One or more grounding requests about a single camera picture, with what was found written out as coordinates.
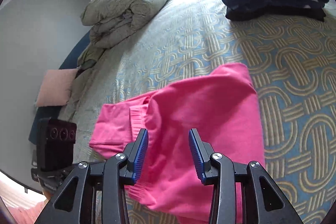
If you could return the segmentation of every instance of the pink pillow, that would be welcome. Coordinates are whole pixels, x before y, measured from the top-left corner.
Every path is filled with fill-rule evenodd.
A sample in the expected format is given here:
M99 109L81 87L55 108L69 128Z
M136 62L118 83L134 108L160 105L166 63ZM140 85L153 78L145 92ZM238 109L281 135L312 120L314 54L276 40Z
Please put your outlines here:
M44 76L36 106L63 106L71 95L72 81L78 69L50 69Z

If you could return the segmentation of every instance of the patterned bedspread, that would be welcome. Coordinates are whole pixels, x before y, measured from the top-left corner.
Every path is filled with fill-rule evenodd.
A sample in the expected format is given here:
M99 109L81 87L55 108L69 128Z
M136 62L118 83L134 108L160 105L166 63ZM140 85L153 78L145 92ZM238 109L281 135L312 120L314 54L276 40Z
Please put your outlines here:
M60 114L78 127L74 161L100 158L88 143L104 103L242 62L259 95L266 169L304 222L320 223L336 198L335 7L326 6L324 23L295 16L230 22L221 0L168 0L149 24L103 54L79 102ZM176 222L127 203L132 223Z

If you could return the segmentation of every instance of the pillow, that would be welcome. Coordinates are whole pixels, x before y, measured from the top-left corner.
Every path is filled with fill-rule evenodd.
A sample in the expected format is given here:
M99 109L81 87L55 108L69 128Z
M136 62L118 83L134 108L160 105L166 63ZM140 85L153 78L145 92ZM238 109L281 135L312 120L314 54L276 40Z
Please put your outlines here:
M85 48L90 43L89 33L90 32L87 32L86 35L82 37L82 39L77 43L77 45L69 53L69 55L64 60L61 67L59 67L59 69L75 69L77 67L78 57L80 56L81 52L83 52L83 50L85 50ZM29 133L29 141L31 143L36 144L38 121L44 118L57 119L61 108L62 108L61 106L45 106L45 107L39 107L37 109L34 122L31 125L31 129Z
M78 69L51 69L44 76L36 106L63 106L71 95L72 81Z

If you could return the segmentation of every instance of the pink fabric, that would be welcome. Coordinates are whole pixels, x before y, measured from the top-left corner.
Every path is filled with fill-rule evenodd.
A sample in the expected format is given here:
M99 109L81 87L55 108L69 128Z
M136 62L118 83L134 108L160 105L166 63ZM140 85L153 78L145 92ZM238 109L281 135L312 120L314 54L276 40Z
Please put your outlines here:
M171 213L181 224L208 221L212 186L197 178L188 132L197 128L232 161L257 160L264 165L258 98L248 69L240 63L218 67L210 75L172 83L101 109L90 146L109 158L147 128L149 145L142 174L129 196L152 210ZM240 187L237 222L242 222Z
M43 78L36 106L63 106L70 99L78 69L50 69Z

